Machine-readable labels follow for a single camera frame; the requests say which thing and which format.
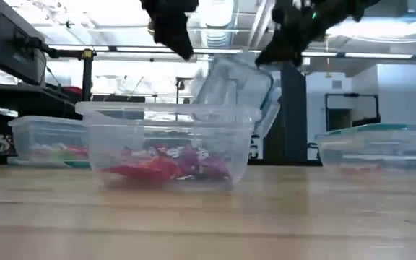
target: wooden table surface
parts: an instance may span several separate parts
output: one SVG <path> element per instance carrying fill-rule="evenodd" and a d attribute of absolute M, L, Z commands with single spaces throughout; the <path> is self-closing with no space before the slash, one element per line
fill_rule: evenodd
<path fill-rule="evenodd" d="M 416 259 L 416 177 L 369 186 L 249 167 L 230 194 L 107 190 L 82 170 L 0 167 L 0 259 Z"/>

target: container lid with teal rim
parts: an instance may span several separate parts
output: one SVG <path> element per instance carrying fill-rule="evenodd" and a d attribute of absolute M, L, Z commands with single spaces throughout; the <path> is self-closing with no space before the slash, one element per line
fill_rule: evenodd
<path fill-rule="evenodd" d="M 369 131 L 416 131 L 416 124 L 405 123 L 373 123 L 364 126 L 356 126 L 348 129 L 330 131 L 326 134 L 318 134 L 316 138 L 333 137 L 339 135 L 357 134 Z"/>

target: plastic container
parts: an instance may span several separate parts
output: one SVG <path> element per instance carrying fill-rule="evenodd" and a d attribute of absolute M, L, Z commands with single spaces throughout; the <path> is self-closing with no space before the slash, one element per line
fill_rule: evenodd
<path fill-rule="evenodd" d="M 228 189 L 245 173 L 255 108 L 77 103 L 91 168 L 109 186 Z M 129 113 L 144 120 L 129 120 Z"/>
<path fill-rule="evenodd" d="M 86 129 L 78 120 L 23 116 L 9 122 L 20 160 L 35 163 L 87 162 Z"/>
<path fill-rule="evenodd" d="M 416 125 L 376 123 L 316 137 L 327 170 L 349 176 L 416 174 Z"/>
<path fill-rule="evenodd" d="M 274 87 L 269 93 L 264 107 L 261 109 L 261 120 L 256 123 L 254 133 L 260 138 L 266 137 L 272 124 L 280 111 L 280 97 L 282 97 L 282 88 Z"/>
<path fill-rule="evenodd" d="M 217 56 L 212 69 L 202 80 L 197 74 L 196 82 L 203 85 L 194 88 L 195 104 L 240 105 L 262 109 L 269 97 L 274 78 L 272 75 L 240 57 Z"/>

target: plastic lid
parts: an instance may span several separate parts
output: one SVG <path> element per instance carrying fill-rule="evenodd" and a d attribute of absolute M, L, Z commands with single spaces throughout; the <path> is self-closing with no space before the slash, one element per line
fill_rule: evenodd
<path fill-rule="evenodd" d="M 9 126 L 20 126 L 29 122 L 42 122 L 42 123 L 55 123 L 55 124 L 71 124 L 71 125 L 82 125 L 81 120 L 66 119 L 66 118 L 54 118 L 49 116 L 23 116 L 9 121 Z"/>
<path fill-rule="evenodd" d="M 247 105 L 262 109 L 274 85 L 272 75 L 240 57 L 214 58 L 212 69 L 202 82 L 194 103 Z"/>
<path fill-rule="evenodd" d="M 405 123 L 372 123 L 364 126 L 356 126 L 348 129 L 330 131 L 326 134 L 318 135 L 318 137 L 321 138 L 343 134 L 356 134 L 366 131 L 416 131 L 416 125 Z"/>
<path fill-rule="evenodd" d="M 149 111 L 180 114 L 212 114 L 223 116 L 226 113 L 234 116 L 250 117 L 253 121 L 261 119 L 258 108 L 231 105 L 199 105 L 199 104 L 150 104 L 128 102 L 79 102 L 76 112 L 84 115 L 88 111 Z"/>

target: red object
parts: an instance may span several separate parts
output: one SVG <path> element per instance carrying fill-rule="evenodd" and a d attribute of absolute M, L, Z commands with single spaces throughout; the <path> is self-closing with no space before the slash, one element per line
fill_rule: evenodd
<path fill-rule="evenodd" d="M 103 171 L 121 174 L 139 181 L 152 182 L 165 182 L 183 175 L 178 164 L 166 157 L 155 157 L 138 165 L 120 165 Z"/>
<path fill-rule="evenodd" d="M 72 154 L 79 156 L 79 157 L 86 157 L 87 158 L 87 149 L 81 147 L 68 147 L 67 150 Z"/>
<path fill-rule="evenodd" d="M 229 178 L 229 169 L 226 167 L 222 157 L 210 156 L 200 162 L 203 173 L 212 178 Z"/>
<path fill-rule="evenodd" d="M 64 90 L 66 90 L 66 91 L 69 91 L 69 92 L 72 92 L 72 93 L 74 93 L 74 94 L 77 94 L 77 95 L 82 95 L 82 89 L 81 88 L 79 88 L 79 87 L 62 87 Z"/>
<path fill-rule="evenodd" d="M 199 155 L 196 150 L 186 147 L 176 160 L 185 175 L 195 175 L 200 172 Z"/>

